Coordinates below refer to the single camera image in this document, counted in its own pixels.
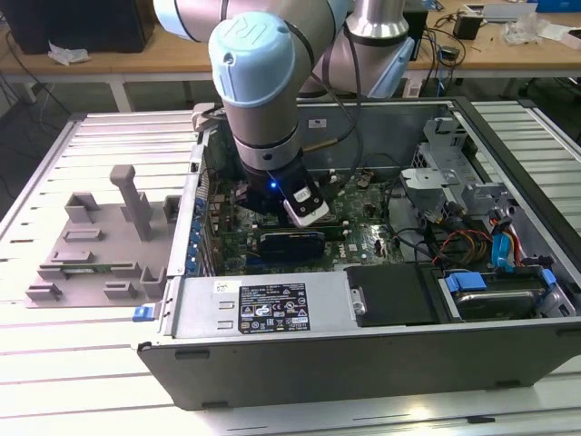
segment robotic arm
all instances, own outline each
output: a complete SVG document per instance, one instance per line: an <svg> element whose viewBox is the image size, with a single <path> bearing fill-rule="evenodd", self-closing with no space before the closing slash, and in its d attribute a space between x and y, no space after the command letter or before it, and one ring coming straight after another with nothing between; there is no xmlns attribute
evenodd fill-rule
<svg viewBox="0 0 581 436"><path fill-rule="evenodd" d="M249 189L278 198L299 227L329 211L301 159L296 98L331 87L356 90L350 44L341 32L350 0L154 0L166 30L208 42L212 77ZM413 50L404 0L356 0L347 26L361 68L362 92L395 91Z"/></svg>

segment circuit board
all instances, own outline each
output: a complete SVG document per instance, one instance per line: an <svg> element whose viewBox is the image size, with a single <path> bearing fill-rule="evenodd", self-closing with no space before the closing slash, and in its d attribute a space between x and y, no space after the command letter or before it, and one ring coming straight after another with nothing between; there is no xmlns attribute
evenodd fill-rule
<svg viewBox="0 0 581 436"><path fill-rule="evenodd" d="M354 264L403 263L399 248L390 241L381 217L383 183L360 189L348 183L330 213L306 229L280 226L275 215L261 215L234 203L233 183L223 182L211 200L212 232L220 240L219 275L313 273L340 271ZM324 254L311 261L267 263L258 249L268 233L325 233Z"/></svg>

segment power supply label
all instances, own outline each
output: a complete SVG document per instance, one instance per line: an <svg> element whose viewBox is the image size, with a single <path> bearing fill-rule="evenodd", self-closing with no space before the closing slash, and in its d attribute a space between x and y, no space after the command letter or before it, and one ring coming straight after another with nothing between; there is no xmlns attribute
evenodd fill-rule
<svg viewBox="0 0 581 436"><path fill-rule="evenodd" d="M310 330L305 283L241 286L238 330L244 334Z"/></svg>

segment light blue joint cap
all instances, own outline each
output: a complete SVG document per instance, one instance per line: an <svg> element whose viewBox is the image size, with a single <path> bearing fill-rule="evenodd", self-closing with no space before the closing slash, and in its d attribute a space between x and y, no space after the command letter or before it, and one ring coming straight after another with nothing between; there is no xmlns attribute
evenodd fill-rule
<svg viewBox="0 0 581 436"><path fill-rule="evenodd" d="M330 10L333 12L333 17L335 18L335 29L337 30L337 34L347 19L347 12L349 11L351 1L352 0L327 0Z"/></svg>
<svg viewBox="0 0 581 436"><path fill-rule="evenodd" d="M209 48L216 90L234 106L268 103L294 72L291 33L276 15L246 12L222 21L210 36Z"/></svg>
<svg viewBox="0 0 581 436"><path fill-rule="evenodd" d="M399 81L408 69L411 52L414 49L414 40L408 38L399 48L398 54L393 57L391 63L381 75L381 78L373 86L368 94L369 98L391 97L398 89Z"/></svg>
<svg viewBox="0 0 581 436"><path fill-rule="evenodd" d="M153 0L153 7L157 19L160 20L163 28L171 34L187 40L192 40L182 25L182 20L178 16L178 11L175 9L174 0Z"/></svg>

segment metal slotted table surface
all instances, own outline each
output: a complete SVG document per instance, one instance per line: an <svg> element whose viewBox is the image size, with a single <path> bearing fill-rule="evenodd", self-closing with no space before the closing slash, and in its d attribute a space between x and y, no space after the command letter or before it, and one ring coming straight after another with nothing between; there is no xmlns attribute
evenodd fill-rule
<svg viewBox="0 0 581 436"><path fill-rule="evenodd" d="M573 228L581 233L581 154L538 108L516 102L474 104L498 137ZM493 182L500 182L484 154L477 156Z"/></svg>
<svg viewBox="0 0 581 436"><path fill-rule="evenodd" d="M524 133L539 135L533 149L518 139L508 139L514 141L511 149L516 154L548 150L553 161L545 166L553 168L552 163L561 171L564 163L555 160L563 155L566 165L580 166L578 172L571 170L572 176L581 177L581 163L575 157L565 159L563 148L553 144L553 140L560 144L562 138L557 136L562 133L547 134L535 127L547 121L542 115L512 103L477 108L495 128L496 120L508 121L510 114L514 123L506 127L513 130L503 131L500 124L497 128L501 134L506 132L505 140ZM489 435L581 430L581 358L566 363L533 388L187 412L172 405L132 348L153 335L154 322L133 323L132 308L26 309L24 290L63 228L67 218L63 206L73 191L91 191L98 203L121 203L108 174L114 164L129 163L136 167L137 188L146 191L151 201L181 193L195 139L190 117L189 112L95 114L69 123L3 220L0 434L101 436L188 429L196 435L315 431ZM530 159L529 154L523 155L527 167L543 166ZM483 155L480 160L487 166ZM487 169L494 177L490 165ZM542 185L544 189L553 186ZM573 212L575 205L581 208L571 195L554 198L568 211ZM575 220L576 215L567 216Z"/></svg>

